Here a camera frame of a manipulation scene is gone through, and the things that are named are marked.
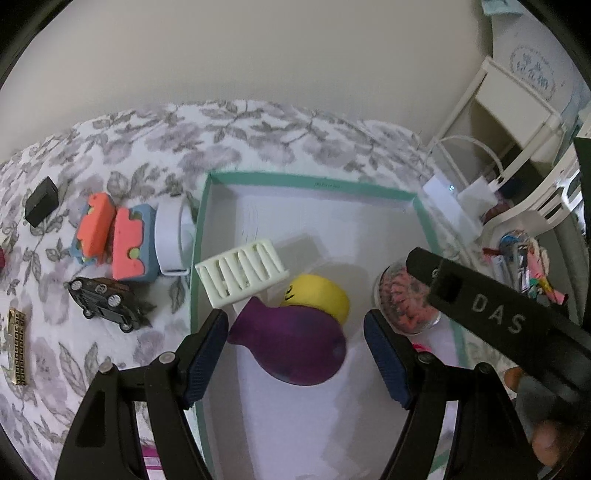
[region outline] white wristband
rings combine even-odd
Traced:
[[[193,255],[195,225],[186,197],[168,198],[156,210],[154,242],[162,275],[188,275]]]

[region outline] white 3d-printed part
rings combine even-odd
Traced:
[[[195,269],[215,309],[252,297],[289,275],[266,239],[208,258]]]

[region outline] beige wall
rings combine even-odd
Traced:
[[[478,0],[74,0],[0,90],[0,159],[105,112],[258,98],[428,140],[484,55]]]

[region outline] teal tray border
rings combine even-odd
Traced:
[[[358,196],[378,197],[390,200],[401,200],[411,202],[413,208],[417,212],[418,220],[423,227],[423,232],[429,244],[431,252],[441,255],[441,248],[437,242],[437,235],[429,215],[423,206],[423,203],[415,193],[405,192],[403,190],[391,189],[373,185],[368,183],[354,183],[346,180],[327,179],[322,177],[307,177],[301,175],[290,175],[284,173],[269,173],[269,172],[210,172],[207,175],[205,185],[203,187],[203,196],[201,204],[199,205],[199,212],[197,214],[197,225],[195,234],[195,244],[193,247],[193,265],[201,260],[201,243],[203,240],[203,226],[205,223],[205,216],[207,211],[207,200],[209,198],[209,190],[214,184],[225,185],[256,185],[265,187],[289,187],[297,189],[308,190],[324,190],[328,192],[341,192]],[[199,276],[194,268],[191,266],[191,333],[197,332],[200,325],[198,325],[197,318],[197,296],[199,289]],[[456,352],[460,366],[467,367],[466,345],[462,327],[456,322],[451,322],[454,342],[456,344]],[[199,435],[201,438],[201,445],[203,449],[203,459],[209,467],[212,475],[215,475],[213,467],[213,456],[209,446],[209,439],[207,438],[207,428],[205,423],[205,415],[203,412],[203,405],[198,402],[194,406],[195,415],[197,417],[197,426],[199,428]],[[444,452],[433,459],[431,471],[434,472],[442,467],[449,457],[449,452]]]

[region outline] floral bedspread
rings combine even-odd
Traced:
[[[413,192],[431,176],[420,139],[383,122],[350,123],[329,113],[256,101],[163,105],[105,115],[53,135],[0,167],[0,423],[40,480],[53,478],[61,447],[98,365],[146,365],[175,350],[189,333],[188,279],[159,277],[137,292],[151,327],[130,334],[103,319],[86,320],[64,283],[97,277],[108,265],[82,267],[68,247],[88,195],[106,191],[117,205],[185,194],[201,197],[209,170],[279,171],[379,183]],[[59,188],[59,208],[38,227],[24,205],[45,177]],[[446,256],[478,256],[459,245],[423,199]],[[9,306],[27,315],[28,384],[8,378]],[[503,368],[504,359],[467,337],[470,363]],[[138,404],[142,442],[151,443],[145,404]]]

